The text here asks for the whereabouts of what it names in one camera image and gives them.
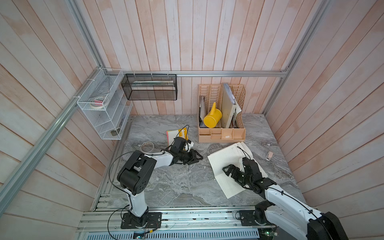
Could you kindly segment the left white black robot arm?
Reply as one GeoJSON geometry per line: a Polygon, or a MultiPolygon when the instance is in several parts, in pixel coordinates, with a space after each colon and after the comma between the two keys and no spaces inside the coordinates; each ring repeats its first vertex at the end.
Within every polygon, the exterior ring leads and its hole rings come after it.
{"type": "Polygon", "coordinates": [[[150,213],[145,200],[145,188],[154,169],[172,165],[198,163],[203,156],[192,148],[193,143],[176,137],[172,144],[158,153],[134,151],[117,174],[122,191],[128,195],[131,209],[122,217],[122,229],[154,228],[161,226],[162,213],[150,213]]]}

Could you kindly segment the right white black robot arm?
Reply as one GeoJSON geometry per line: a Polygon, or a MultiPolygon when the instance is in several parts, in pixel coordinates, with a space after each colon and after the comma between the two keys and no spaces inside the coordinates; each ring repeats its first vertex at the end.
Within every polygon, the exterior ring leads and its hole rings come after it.
{"type": "Polygon", "coordinates": [[[242,169],[228,165],[222,170],[243,189],[264,199],[254,211],[240,211],[242,226],[275,225],[297,240],[348,239],[336,215],[322,213],[285,192],[275,181],[263,176],[255,160],[244,157],[242,165],[242,169]]]}

